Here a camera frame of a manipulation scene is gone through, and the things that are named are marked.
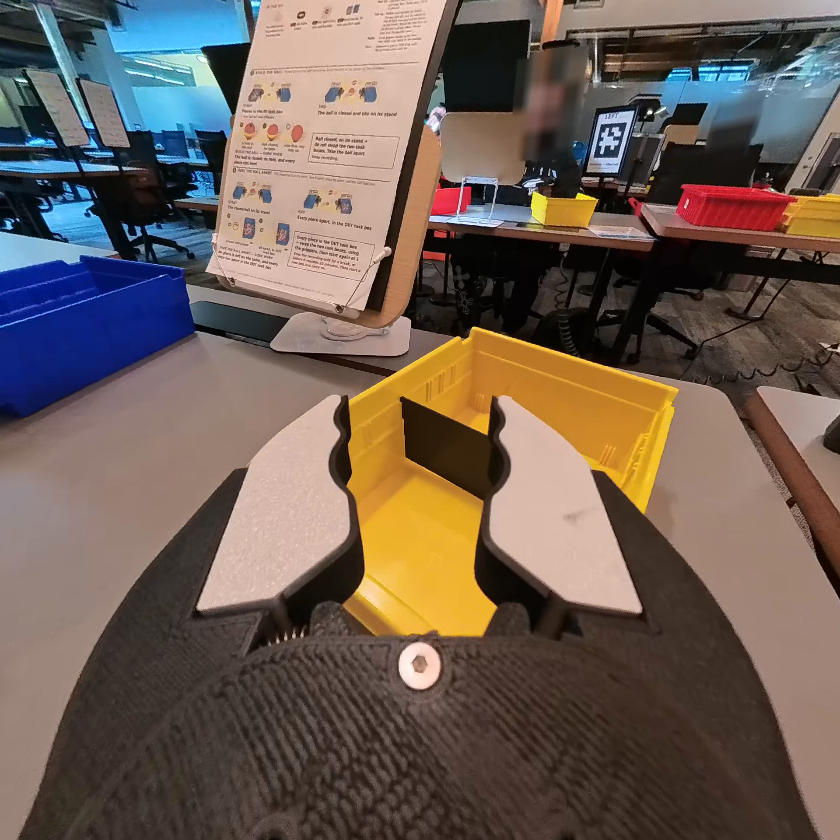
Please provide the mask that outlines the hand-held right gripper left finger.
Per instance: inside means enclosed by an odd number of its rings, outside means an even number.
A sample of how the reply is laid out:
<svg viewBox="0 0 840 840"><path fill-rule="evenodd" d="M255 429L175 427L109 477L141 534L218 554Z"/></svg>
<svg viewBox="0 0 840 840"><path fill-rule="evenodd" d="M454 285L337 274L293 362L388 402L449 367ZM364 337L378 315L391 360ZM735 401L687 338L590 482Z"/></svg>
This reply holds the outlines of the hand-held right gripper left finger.
<svg viewBox="0 0 840 840"><path fill-rule="evenodd" d="M255 616L250 646L275 646L302 638L320 604L357 592L351 436L349 398L329 395L250 460L197 598L201 616Z"/></svg>

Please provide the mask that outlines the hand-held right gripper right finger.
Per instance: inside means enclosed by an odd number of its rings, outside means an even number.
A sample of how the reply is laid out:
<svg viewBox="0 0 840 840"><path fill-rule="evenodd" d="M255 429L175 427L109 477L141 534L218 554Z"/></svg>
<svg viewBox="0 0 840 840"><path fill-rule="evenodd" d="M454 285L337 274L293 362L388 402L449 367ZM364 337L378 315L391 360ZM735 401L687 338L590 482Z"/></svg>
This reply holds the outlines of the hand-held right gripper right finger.
<svg viewBox="0 0 840 840"><path fill-rule="evenodd" d="M489 491L475 576L496 606L521 607L559 638L581 615L637 622L644 607L595 473L561 434L509 395L491 400Z"/></svg>

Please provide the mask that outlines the yellow plastic bin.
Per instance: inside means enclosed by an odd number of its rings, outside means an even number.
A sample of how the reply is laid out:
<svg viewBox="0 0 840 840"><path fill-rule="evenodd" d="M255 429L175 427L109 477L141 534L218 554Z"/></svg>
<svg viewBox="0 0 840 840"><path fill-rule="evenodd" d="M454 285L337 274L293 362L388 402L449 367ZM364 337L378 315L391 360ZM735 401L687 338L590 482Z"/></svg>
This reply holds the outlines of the yellow plastic bin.
<svg viewBox="0 0 840 840"><path fill-rule="evenodd" d="M641 512L655 484L677 389L473 328L350 399L350 490L364 580L351 614L378 635L481 635L494 606L475 579L483 500L408 460L405 396L487 434L511 396L605 472Z"/></svg>

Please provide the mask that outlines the grey desk with brown edge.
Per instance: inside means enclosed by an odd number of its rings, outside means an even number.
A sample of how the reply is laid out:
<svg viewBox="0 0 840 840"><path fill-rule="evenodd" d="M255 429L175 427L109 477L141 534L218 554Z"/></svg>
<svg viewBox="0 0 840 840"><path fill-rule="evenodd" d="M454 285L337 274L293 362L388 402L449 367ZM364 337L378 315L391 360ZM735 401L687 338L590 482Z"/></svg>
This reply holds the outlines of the grey desk with brown edge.
<svg viewBox="0 0 840 840"><path fill-rule="evenodd" d="M752 428L833 566L839 556L839 455L823 436L839 401L761 386L745 406Z"/></svg>

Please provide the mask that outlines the black bin divider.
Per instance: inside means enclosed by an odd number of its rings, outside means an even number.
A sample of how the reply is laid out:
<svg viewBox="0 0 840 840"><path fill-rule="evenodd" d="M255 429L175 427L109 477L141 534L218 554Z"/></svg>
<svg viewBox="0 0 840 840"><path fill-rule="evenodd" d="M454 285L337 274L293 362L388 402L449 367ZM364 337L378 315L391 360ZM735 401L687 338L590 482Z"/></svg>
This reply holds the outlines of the black bin divider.
<svg viewBox="0 0 840 840"><path fill-rule="evenodd" d="M405 396L400 404L405 457L484 500L491 489L488 435Z"/></svg>

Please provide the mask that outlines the white plastic plate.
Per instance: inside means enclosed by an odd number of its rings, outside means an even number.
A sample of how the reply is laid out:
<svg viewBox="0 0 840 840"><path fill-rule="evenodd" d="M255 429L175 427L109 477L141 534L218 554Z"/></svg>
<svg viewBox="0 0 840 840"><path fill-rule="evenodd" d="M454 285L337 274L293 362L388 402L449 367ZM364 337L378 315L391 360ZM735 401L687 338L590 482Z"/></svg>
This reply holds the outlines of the white plastic plate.
<svg viewBox="0 0 840 840"><path fill-rule="evenodd" d="M425 123L426 107L460 6L458 1L444 2L429 57L423 64L424 74L411 111L406 152L385 239L385 247L391 250L368 276L373 283L364 310L351 319L343 314L315 313L314 304L298 303L296 307L302 313L291 316L280 329L270 343L273 351L324 357L330 362L349 359L353 363L408 354L412 326L404 311L412 298L422 261L442 162L439 141Z"/></svg>

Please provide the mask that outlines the long grey table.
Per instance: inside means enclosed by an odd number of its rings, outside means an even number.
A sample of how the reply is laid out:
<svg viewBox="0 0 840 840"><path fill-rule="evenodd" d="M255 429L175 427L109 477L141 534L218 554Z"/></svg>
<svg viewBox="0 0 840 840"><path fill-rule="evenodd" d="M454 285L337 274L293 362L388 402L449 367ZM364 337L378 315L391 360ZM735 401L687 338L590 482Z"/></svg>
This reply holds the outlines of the long grey table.
<svg viewBox="0 0 840 840"><path fill-rule="evenodd" d="M556 324L558 349L586 359L597 357L593 341L618 253L647 255L655 245L655 238L635 217L609 213L595 213L595 221L603 225L589 227L546 227L507 219L489 227L475 215L462 216L460 221L466 224L457 224L455 217L431 217L423 243L423 251L443 254L455 267L458 329L479 326L486 311L493 312L508 335L524 329L529 319L550 320ZM578 320L577 337L567 310L540 316L532 308L542 279L560 266L562 246L603 251L591 302Z"/></svg>

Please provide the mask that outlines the small yellow bin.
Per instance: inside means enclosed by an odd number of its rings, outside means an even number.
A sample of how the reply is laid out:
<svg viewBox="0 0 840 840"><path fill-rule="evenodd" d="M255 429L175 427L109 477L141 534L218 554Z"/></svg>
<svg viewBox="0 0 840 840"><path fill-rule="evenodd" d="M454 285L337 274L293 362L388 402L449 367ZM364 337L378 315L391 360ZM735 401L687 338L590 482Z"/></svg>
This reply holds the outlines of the small yellow bin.
<svg viewBox="0 0 840 840"><path fill-rule="evenodd" d="M588 228L598 200L579 192L574 197L531 194L531 216L536 224L551 228Z"/></svg>

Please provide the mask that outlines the black office chair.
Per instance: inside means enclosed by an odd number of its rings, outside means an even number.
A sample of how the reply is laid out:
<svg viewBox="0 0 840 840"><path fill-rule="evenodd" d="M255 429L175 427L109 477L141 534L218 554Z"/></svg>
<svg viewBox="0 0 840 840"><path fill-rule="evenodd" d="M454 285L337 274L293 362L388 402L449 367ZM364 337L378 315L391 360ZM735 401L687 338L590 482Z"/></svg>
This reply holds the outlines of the black office chair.
<svg viewBox="0 0 840 840"><path fill-rule="evenodd" d="M136 255L142 254L147 262L158 263L155 246L172 249L188 259L196 256L189 248L170 238L151 233L151 226L162 227L176 216L172 187L178 182L167 181L158 161L150 131L129 131L129 166L137 171L129 174L131 199L127 205L128 216L122 222L134 237L129 241Z"/></svg>

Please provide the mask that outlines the printed instruction sheet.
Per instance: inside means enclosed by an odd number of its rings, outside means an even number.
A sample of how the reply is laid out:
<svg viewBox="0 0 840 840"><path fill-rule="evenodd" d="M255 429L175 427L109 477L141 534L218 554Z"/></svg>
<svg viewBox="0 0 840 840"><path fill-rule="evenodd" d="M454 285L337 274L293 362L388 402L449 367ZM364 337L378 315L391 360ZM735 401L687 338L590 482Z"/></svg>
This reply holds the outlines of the printed instruction sheet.
<svg viewBox="0 0 840 840"><path fill-rule="evenodd" d="M226 287L356 320L396 261L460 2L262 2L227 142Z"/></svg>

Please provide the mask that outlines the large red basket bin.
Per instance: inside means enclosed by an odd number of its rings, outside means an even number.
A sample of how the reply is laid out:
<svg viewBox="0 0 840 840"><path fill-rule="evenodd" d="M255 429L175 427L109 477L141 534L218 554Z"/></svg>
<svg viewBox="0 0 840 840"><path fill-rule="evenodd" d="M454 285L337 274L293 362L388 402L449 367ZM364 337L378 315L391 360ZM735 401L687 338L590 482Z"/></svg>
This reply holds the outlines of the large red basket bin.
<svg viewBox="0 0 840 840"><path fill-rule="evenodd" d="M771 189L722 185L683 185L675 213L697 227L770 232L781 223L796 196Z"/></svg>

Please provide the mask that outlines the pale document stand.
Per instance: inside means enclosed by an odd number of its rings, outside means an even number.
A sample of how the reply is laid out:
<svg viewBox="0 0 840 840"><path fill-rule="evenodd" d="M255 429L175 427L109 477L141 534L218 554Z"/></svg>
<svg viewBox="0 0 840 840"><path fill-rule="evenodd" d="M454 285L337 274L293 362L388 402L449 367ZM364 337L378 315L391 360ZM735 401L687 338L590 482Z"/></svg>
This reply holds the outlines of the pale document stand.
<svg viewBox="0 0 840 840"><path fill-rule="evenodd" d="M526 120L523 112L447 112L439 126L442 176L458 184L456 212L447 218L452 224L471 224L460 208L467 186L491 186L488 216L480 227L501 224L493 214L500 186L517 186L526 169L524 146Z"/></svg>

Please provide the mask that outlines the black and white tag sign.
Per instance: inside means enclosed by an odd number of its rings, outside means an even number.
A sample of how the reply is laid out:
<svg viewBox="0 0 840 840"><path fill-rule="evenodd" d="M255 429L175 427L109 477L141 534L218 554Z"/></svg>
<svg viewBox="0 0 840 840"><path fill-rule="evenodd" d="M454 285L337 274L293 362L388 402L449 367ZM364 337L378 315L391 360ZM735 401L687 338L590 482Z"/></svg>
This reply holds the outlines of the black and white tag sign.
<svg viewBox="0 0 840 840"><path fill-rule="evenodd" d="M584 159L584 176L601 178L621 173L634 135L638 111L636 103L621 108L598 108L595 111Z"/></svg>

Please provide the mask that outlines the instruction board on pole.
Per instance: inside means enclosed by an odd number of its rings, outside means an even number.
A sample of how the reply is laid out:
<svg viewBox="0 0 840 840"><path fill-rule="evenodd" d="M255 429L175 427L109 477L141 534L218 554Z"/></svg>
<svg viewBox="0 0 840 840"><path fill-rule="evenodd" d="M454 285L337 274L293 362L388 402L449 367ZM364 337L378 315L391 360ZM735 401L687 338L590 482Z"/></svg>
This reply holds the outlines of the instruction board on pole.
<svg viewBox="0 0 840 840"><path fill-rule="evenodd" d="M88 132L60 76L50 70L26 69L24 73L58 139L71 148L86 147Z"/></svg>
<svg viewBox="0 0 840 840"><path fill-rule="evenodd" d="M129 135L110 86L83 78L77 79L77 86L101 145L111 150L129 150Z"/></svg>

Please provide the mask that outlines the black partition panel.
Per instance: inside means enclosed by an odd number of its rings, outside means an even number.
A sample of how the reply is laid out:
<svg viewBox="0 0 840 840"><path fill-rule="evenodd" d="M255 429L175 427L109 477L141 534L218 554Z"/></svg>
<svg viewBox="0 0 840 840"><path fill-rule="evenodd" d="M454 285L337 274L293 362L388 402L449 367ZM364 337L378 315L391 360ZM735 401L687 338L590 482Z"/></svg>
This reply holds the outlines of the black partition panel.
<svg viewBox="0 0 840 840"><path fill-rule="evenodd" d="M446 112L512 112L530 40L527 19L452 27L439 70Z"/></svg>

